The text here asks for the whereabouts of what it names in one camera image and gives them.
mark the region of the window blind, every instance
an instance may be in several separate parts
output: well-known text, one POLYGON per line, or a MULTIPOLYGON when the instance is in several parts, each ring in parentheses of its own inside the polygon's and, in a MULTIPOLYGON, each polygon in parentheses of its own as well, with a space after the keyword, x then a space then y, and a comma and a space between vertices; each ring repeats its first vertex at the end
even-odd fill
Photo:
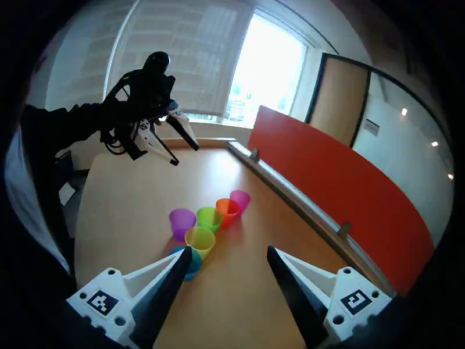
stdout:
POLYGON ((140 0, 117 42, 108 91, 150 53, 165 51, 183 111, 222 116, 253 11, 230 0, 140 0))
POLYGON ((110 53, 133 3, 96 1, 71 19, 50 73, 45 104, 48 110, 102 102, 110 53))

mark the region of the wooden table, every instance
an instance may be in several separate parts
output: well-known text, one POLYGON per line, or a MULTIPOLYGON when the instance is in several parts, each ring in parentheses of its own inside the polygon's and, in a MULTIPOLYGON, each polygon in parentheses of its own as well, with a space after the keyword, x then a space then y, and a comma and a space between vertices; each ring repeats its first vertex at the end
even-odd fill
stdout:
POLYGON ((344 260, 264 181, 220 143, 198 152, 175 149, 180 164, 145 155, 95 158, 76 233, 81 287, 108 267, 123 274, 167 255, 177 244, 168 215, 214 206, 234 189, 251 203, 242 219, 217 233, 192 282, 184 282, 155 343, 157 348, 304 348, 266 259, 273 245, 335 273, 344 260))

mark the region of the screw hole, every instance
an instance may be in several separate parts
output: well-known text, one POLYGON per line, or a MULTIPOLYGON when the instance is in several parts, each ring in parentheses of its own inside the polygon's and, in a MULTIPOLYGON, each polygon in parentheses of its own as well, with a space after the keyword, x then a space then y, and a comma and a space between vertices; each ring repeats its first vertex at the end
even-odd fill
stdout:
POLYGON ((124 320, 121 316, 118 316, 115 319, 115 324, 117 324, 118 326, 124 326, 125 323, 126 323, 126 320, 124 320))
POLYGON ((341 315, 336 315, 335 317, 333 317, 332 319, 332 323, 335 324, 335 325, 340 325, 344 322, 344 317, 341 316, 341 315))

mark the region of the green cup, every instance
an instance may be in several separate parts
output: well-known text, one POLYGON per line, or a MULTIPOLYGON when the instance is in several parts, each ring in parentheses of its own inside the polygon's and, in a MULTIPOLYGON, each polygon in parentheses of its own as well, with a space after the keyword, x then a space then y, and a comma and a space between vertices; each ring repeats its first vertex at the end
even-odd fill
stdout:
POLYGON ((204 207, 197 211, 197 225, 216 233, 223 222, 223 214, 214 207, 204 207))

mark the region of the red partition panel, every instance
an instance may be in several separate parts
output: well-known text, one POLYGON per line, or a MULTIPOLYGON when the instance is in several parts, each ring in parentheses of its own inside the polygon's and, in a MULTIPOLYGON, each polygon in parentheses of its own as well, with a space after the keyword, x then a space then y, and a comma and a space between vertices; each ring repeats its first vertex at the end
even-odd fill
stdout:
POLYGON ((305 193, 405 295, 434 251, 428 229, 405 194, 355 151, 314 127, 260 107, 248 144, 305 193))

